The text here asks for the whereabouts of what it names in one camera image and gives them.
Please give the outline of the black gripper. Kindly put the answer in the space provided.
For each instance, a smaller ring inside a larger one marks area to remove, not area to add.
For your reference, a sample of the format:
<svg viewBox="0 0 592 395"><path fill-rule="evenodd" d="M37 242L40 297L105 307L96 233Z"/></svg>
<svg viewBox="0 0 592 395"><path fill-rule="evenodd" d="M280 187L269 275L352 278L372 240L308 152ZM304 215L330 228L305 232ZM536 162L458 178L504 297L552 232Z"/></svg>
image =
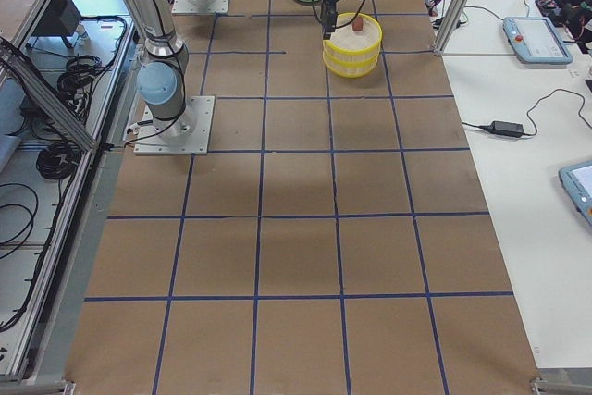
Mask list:
<svg viewBox="0 0 592 395"><path fill-rule="evenodd" d="M324 30L323 39L329 40L332 32L336 29L338 19L338 2L340 0L322 0L321 3L321 25Z"/></svg>

